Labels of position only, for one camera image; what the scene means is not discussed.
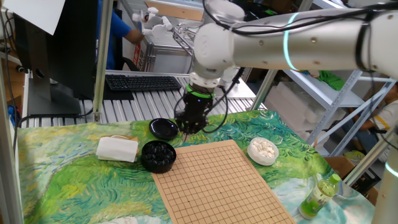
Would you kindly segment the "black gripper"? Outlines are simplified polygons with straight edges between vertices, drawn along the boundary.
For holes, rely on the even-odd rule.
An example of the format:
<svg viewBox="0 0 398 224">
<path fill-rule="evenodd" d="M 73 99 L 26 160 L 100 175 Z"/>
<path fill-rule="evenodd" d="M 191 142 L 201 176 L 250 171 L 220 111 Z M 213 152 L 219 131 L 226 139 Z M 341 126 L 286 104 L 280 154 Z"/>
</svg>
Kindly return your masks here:
<svg viewBox="0 0 398 224">
<path fill-rule="evenodd" d="M 213 95 L 197 92 L 185 92 L 177 105 L 183 104 L 182 110 L 175 110 L 174 119 L 178 130 L 182 134 L 182 141 L 186 142 L 190 137 L 207 126 L 205 110 L 213 105 Z"/>
</svg>

